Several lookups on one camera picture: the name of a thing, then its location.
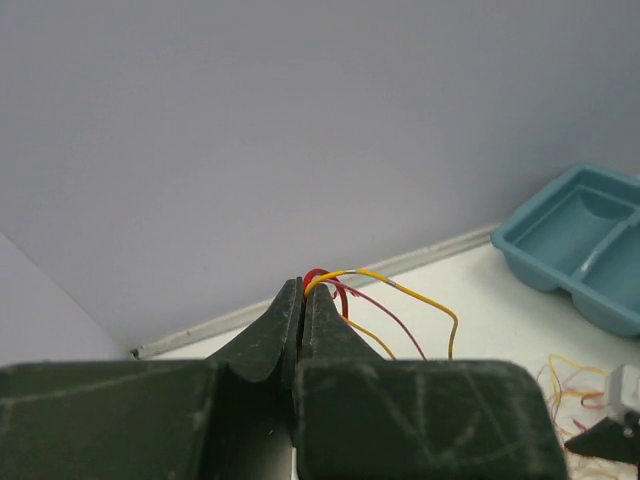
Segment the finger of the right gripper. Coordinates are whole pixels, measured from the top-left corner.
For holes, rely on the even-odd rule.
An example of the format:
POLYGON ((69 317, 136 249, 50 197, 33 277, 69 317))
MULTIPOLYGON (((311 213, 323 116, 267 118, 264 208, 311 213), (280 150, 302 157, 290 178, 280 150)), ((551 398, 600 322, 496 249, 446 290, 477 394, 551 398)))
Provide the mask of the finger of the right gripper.
POLYGON ((571 452, 600 459, 639 458, 639 416, 629 413, 621 423, 605 418, 593 427, 567 440, 571 452))

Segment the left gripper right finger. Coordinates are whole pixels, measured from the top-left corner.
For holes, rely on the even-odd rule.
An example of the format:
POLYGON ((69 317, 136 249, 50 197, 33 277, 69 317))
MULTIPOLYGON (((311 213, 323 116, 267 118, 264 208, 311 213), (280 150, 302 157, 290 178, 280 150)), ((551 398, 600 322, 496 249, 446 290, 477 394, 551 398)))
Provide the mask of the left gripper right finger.
POLYGON ((385 360, 307 297, 294 381, 302 479, 564 479, 542 391, 500 360, 385 360))

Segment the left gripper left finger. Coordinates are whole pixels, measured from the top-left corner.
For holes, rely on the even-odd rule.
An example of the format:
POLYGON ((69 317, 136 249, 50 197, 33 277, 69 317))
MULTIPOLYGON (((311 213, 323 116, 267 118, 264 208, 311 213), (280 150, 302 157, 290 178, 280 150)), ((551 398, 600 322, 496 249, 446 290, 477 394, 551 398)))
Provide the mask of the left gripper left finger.
POLYGON ((1 371, 5 479, 288 479, 302 282, 195 360, 1 371))

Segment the teal plastic tray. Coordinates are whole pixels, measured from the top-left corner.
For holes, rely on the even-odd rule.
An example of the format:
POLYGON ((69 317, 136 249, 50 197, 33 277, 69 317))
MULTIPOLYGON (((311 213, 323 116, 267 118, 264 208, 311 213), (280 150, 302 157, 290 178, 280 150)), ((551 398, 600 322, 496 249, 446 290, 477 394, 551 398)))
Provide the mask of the teal plastic tray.
POLYGON ((638 336, 638 177, 576 165, 518 207, 491 242, 523 284, 562 290, 587 322, 638 336))

